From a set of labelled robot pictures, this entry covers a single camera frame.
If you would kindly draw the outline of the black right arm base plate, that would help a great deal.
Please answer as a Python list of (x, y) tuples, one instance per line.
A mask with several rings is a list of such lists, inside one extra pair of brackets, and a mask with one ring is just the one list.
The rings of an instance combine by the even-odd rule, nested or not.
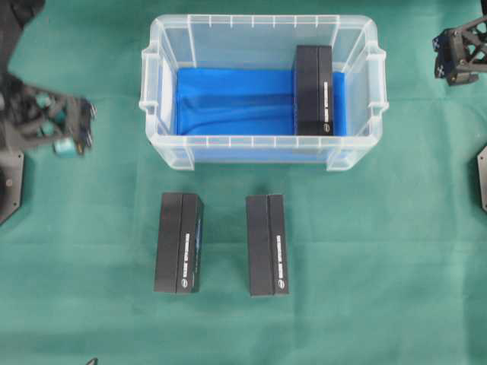
[(485, 146), (476, 157), (479, 174), (479, 191), (481, 206), (487, 212), (487, 146)]

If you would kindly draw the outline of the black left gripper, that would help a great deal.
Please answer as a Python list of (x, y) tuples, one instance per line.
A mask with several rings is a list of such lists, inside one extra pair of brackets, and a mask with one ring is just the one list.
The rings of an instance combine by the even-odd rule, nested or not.
[(1, 151), (51, 144), (57, 154), (84, 155), (93, 144), (96, 108), (87, 99), (25, 84), (1, 75)]

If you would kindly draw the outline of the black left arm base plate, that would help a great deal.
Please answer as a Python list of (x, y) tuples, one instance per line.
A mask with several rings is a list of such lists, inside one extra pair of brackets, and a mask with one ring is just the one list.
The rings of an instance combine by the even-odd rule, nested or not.
[(1, 152), (1, 224), (21, 206), (23, 175), (24, 153)]

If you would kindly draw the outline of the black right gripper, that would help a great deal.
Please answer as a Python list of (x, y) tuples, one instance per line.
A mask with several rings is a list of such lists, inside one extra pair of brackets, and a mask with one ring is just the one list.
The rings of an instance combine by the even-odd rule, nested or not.
[(458, 27), (442, 30), (433, 40), (434, 77), (449, 86), (472, 84), (486, 73), (486, 11)]

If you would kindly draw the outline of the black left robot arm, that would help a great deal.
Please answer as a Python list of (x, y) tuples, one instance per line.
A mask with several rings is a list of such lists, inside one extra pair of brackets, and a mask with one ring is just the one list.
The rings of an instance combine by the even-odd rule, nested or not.
[(96, 108), (87, 99), (24, 83), (8, 70), (24, 28), (44, 1), (1, 2), (1, 151), (51, 144), (59, 154), (91, 149)]

